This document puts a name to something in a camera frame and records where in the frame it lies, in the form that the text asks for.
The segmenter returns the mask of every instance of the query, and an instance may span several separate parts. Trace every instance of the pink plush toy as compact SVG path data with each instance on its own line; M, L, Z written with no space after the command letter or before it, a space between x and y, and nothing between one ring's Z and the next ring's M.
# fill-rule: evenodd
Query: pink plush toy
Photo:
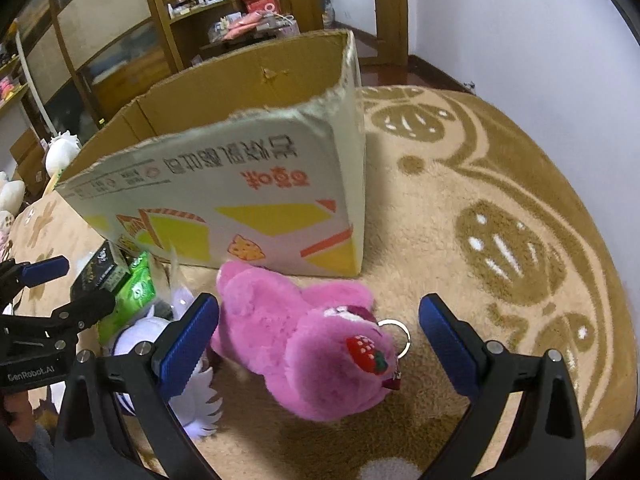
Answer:
M338 420L382 402L394 386L393 339L378 327L363 285L299 288L276 272L228 262L218 292L211 347L264 376L275 399L297 416Z

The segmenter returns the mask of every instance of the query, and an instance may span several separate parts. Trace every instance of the patterned rug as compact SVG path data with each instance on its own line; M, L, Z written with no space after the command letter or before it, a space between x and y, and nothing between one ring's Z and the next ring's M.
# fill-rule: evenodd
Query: patterned rug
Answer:
M365 88L362 97L360 279L374 292L377 317L399 319L412 333L402 389L369 412L317 424L285 412L260 377L225 362L214 378L224 399L220 430L198 448L225 480L416 480L466 409L418 327L420 298L437 292L484 339L525 354L562 352L595 471L632 420L636 350L620 280L580 199L539 147L479 98L411 87ZM24 215L12 232L18 259L79 258L99 245L56 193L34 206L30 225ZM215 292L215 271L185 274L194 291ZM48 315L64 286L47 285L46 303L44 290L25 295L21 308ZM517 400L480 470L495 463Z

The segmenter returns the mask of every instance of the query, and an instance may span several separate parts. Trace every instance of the metal key ring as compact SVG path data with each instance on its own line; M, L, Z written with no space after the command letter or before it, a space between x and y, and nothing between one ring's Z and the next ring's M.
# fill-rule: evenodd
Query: metal key ring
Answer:
M404 345L404 350L402 350L398 355L398 359L402 359L406 355L406 353L409 351L409 347L411 346L411 334L409 333L409 329L406 327L404 323L396 319L383 319L382 321L378 322L378 326L385 326L385 325L398 326L406 334L406 345Z

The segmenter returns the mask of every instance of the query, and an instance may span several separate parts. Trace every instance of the baseboard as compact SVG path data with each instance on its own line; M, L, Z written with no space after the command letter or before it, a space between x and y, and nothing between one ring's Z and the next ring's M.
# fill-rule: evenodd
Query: baseboard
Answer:
M351 27L351 25L347 25L346 23L334 22L334 28L346 28L353 32L353 35L357 40L360 40L367 46L371 48L378 48L378 38L376 38L373 34L369 34L364 30L360 30L359 28Z
M471 94L471 90L464 86L460 81L456 81L449 74L443 72L439 68L434 67L431 63L426 62L421 57L409 56L409 70L415 75L420 76L434 88L441 90L456 90L458 92L466 92Z

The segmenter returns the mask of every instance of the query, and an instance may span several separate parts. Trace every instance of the yellow graphic on box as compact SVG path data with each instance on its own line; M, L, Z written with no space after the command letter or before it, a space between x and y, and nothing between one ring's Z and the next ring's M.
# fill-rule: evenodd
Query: yellow graphic on box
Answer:
M172 218L170 216L158 216L149 213L149 222L166 251L175 248L178 256L190 260L208 262L209 254L209 228L206 224L199 224Z
M103 215L85 216L84 221L99 233L108 233L111 229L107 217Z
M151 237L151 235L147 231L140 231L139 234L136 236L136 240L139 241L141 244L145 244L145 245L156 244L153 238Z
M345 243L305 258L310 264L337 276L357 276L355 248L349 238Z
M216 211L267 236L292 233L332 218L316 204L244 205Z
M142 249L140 249L140 247L138 247L135 243L133 243L132 240L129 240L124 235L120 235L120 238L118 238L117 244L121 248L134 254L140 254L142 252Z
M175 209L139 209L140 217L116 215L140 244L172 249L184 258L209 263L209 227L197 215Z

